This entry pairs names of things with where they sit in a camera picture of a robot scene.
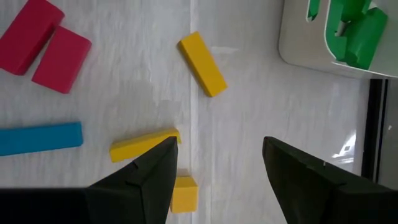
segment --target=pink block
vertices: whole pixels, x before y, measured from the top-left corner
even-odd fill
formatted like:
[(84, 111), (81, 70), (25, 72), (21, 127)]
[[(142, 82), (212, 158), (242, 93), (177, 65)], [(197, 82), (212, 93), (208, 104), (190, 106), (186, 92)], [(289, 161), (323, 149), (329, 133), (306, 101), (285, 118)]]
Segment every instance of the pink block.
[(28, 0), (0, 39), (0, 68), (25, 74), (64, 16), (47, 1)]
[(69, 93), (90, 50), (91, 42), (63, 27), (55, 30), (32, 81)]

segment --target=blue block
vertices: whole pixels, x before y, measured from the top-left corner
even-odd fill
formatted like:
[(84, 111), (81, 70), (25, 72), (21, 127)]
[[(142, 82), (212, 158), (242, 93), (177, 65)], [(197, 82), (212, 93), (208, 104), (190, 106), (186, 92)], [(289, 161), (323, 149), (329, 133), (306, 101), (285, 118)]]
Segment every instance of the blue block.
[(81, 123), (0, 129), (0, 156), (42, 152), (83, 144)]

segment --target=rectangular block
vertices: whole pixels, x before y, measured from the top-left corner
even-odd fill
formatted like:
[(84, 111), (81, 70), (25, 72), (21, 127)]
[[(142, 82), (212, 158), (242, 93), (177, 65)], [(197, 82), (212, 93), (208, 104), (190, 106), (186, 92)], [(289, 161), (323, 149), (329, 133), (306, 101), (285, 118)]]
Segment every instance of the rectangular block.
[(59, 26), (32, 81), (63, 94), (69, 93), (90, 48), (88, 39)]
[(28, 0), (0, 39), (0, 68), (25, 74), (64, 16), (48, 1)]
[(199, 32), (182, 39), (179, 47), (208, 96), (214, 97), (227, 89), (228, 86)]
[(194, 212), (198, 206), (198, 186), (192, 177), (177, 177), (175, 180), (172, 213)]
[(0, 129), (0, 156), (41, 152), (83, 144), (81, 123)]
[(175, 128), (115, 143), (109, 150), (111, 160), (119, 162), (140, 156), (171, 136), (176, 136), (178, 143), (181, 143), (180, 133)]

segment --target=white table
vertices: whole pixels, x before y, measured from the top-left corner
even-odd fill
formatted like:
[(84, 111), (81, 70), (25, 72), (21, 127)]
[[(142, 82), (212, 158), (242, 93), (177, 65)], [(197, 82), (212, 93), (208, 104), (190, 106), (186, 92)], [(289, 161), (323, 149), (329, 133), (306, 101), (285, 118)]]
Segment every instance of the white table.
[[(0, 1), (0, 35), (26, 0)], [(198, 211), (168, 223), (285, 223), (262, 160), (275, 136), (334, 161), (356, 134), (360, 171), (369, 82), (284, 63), (277, 50), (280, 0), (51, 0), (62, 25), (93, 48), (71, 94), (0, 71), (0, 128), (82, 121), (78, 149), (0, 157), (0, 186), (85, 186), (113, 164), (118, 139), (175, 126), (179, 174), (200, 185)], [(199, 30), (229, 88), (207, 98), (176, 48)]]

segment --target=green object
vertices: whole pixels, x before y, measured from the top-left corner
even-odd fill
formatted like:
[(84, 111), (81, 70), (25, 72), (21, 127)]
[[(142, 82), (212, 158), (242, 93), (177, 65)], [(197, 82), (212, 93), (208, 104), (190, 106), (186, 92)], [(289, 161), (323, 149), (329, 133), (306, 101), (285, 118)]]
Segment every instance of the green object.
[(343, 60), (346, 55), (346, 37), (338, 37), (336, 33), (343, 14), (344, 0), (333, 0), (329, 8), (328, 24), (326, 26), (326, 42), (337, 60)]
[(314, 20), (318, 15), (320, 0), (310, 0), (310, 7), (308, 8), (308, 18)]
[(343, 22), (356, 21), (366, 14), (371, 0), (345, 0), (341, 20)]
[(342, 60), (356, 68), (369, 69), (388, 16), (379, 8), (370, 9), (358, 21), (347, 24), (343, 37), (347, 38), (345, 58)]

